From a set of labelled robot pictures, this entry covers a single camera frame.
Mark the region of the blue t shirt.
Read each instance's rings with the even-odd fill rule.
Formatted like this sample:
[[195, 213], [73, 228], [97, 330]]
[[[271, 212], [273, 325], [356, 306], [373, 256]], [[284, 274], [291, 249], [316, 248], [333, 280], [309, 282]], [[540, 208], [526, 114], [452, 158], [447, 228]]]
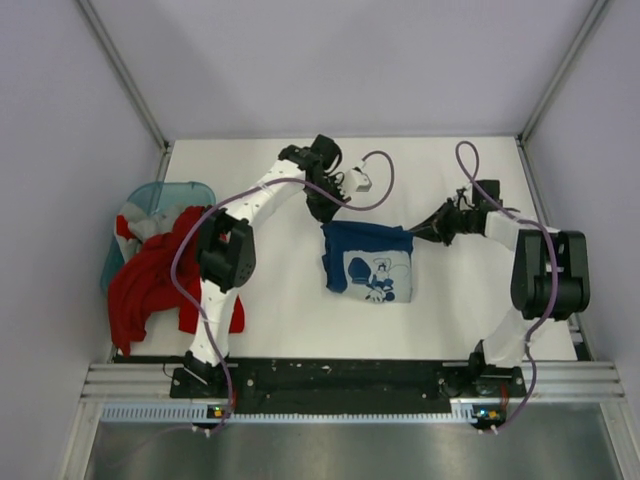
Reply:
[[332, 221], [321, 227], [326, 288], [374, 304], [409, 303], [413, 235], [400, 226]]

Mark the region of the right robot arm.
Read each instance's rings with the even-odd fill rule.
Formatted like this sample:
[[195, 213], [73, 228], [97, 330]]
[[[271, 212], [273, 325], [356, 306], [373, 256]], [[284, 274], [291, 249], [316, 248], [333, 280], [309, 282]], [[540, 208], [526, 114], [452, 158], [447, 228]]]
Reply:
[[511, 306], [467, 361], [444, 366], [439, 383], [450, 395], [470, 388], [487, 396], [503, 382], [518, 387], [519, 368], [526, 362], [577, 361], [569, 320], [590, 302], [583, 233], [547, 227], [505, 207], [497, 180], [479, 180], [458, 189], [410, 231], [445, 246], [459, 236], [478, 235], [513, 254]]

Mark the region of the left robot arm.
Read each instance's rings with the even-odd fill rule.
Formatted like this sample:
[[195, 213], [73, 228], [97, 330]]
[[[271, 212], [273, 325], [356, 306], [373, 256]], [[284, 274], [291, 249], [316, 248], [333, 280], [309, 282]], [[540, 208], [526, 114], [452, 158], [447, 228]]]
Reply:
[[328, 221], [348, 197], [333, 171], [342, 160], [337, 143], [318, 135], [308, 147], [289, 145], [245, 193], [227, 199], [203, 216], [196, 236], [195, 259], [200, 269], [200, 300], [196, 334], [184, 368], [205, 396], [226, 387], [222, 361], [229, 351], [234, 305], [257, 265], [255, 231], [292, 196], [304, 192], [312, 215]]

